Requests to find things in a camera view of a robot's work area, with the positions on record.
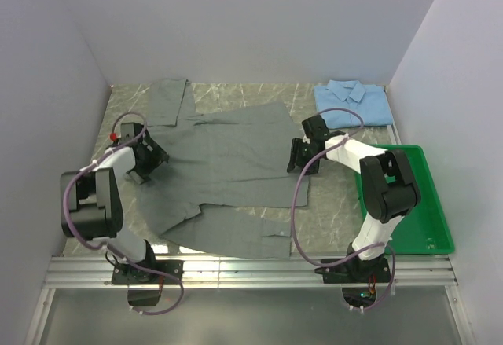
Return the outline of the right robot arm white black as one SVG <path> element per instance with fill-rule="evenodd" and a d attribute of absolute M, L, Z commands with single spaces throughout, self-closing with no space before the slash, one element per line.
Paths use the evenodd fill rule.
<path fill-rule="evenodd" d="M 291 207 L 291 232 L 301 256 L 318 268 L 343 267 L 350 279 L 365 281 L 384 258 L 385 248 L 397 225 L 420 203 L 421 195 L 407 155 L 402 149 L 382 149 L 332 132 L 322 116 L 302 122 L 304 138 L 293 138 L 287 172 L 300 170 Z M 339 163 L 360 175 L 366 217 L 358 235 L 350 243 L 347 256 L 329 263 L 307 257 L 299 245 L 295 207 L 299 188 L 307 175 L 319 171 L 320 160 Z"/>

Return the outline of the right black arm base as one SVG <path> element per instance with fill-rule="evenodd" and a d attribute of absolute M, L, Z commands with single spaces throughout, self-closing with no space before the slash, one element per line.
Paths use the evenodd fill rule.
<path fill-rule="evenodd" d="M 343 300 L 349 310 L 361 313 L 379 306 L 392 294 L 395 282 L 396 257 L 388 262 L 379 256 L 370 261 L 358 257 L 331 267 L 317 267 L 314 272 L 321 275 L 324 284 L 364 284 L 360 288 L 342 288 Z"/>

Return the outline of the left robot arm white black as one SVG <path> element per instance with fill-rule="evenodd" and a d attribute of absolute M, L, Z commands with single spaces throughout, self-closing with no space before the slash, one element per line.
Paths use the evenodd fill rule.
<path fill-rule="evenodd" d="M 129 122 L 111 133 L 112 144 L 90 166 L 60 176 L 61 229 L 89 249 L 105 248 L 141 284 L 154 281 L 158 264 L 147 240 L 124 224 L 119 181 L 128 176 L 141 185 L 169 160 L 169 155 L 150 137 L 146 125 Z"/>

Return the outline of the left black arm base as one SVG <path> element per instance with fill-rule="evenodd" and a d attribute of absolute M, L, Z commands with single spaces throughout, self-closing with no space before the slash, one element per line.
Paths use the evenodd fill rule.
<path fill-rule="evenodd" d="M 129 264 L 116 263 L 112 273 L 111 284 L 114 286 L 128 287 L 127 302 L 132 307 L 155 307 L 161 298 L 163 288 L 168 285 L 177 285 L 175 281 L 166 278 L 169 274 L 178 280 L 182 279 L 184 262 L 182 260 L 160 260 L 153 264 L 153 269 L 161 272 L 145 272 Z"/>

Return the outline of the grey long sleeve shirt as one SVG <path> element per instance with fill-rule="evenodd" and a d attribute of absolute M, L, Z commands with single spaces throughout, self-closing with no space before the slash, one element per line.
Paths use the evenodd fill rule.
<path fill-rule="evenodd" d="M 135 192 L 149 230 L 207 253 L 287 258 L 289 225 L 247 213 L 292 203 L 297 178 L 287 164 L 300 131 L 286 106 L 199 114 L 189 83 L 170 79 L 153 83 L 148 97 L 149 134 L 169 155 Z"/>

